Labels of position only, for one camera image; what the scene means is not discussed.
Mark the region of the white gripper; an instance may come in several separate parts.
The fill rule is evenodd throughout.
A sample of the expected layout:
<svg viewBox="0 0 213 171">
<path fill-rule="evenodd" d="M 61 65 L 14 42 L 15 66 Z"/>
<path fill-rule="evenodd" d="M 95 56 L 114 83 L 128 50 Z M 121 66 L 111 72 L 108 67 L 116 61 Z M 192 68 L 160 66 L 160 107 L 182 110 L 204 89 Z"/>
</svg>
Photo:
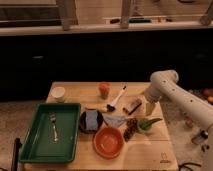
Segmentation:
<svg viewBox="0 0 213 171">
<path fill-rule="evenodd" d="M 149 85 L 144 91 L 144 96 L 148 101 L 146 103 L 146 115 L 149 116 L 152 114 L 156 103 L 162 98 L 163 94 L 153 85 Z"/>
</svg>

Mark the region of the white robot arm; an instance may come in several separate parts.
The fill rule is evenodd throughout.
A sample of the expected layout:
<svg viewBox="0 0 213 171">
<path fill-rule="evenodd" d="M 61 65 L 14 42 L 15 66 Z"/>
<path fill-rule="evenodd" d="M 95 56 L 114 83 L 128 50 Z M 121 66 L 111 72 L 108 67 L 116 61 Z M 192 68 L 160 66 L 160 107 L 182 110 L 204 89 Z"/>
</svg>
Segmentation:
<svg viewBox="0 0 213 171">
<path fill-rule="evenodd" d="M 179 87 L 178 80 L 179 75 L 175 70 L 154 72 L 144 96 L 148 102 L 156 103 L 166 95 L 208 132 L 209 150 L 203 158 L 201 171 L 213 171 L 213 106 Z"/>
</svg>

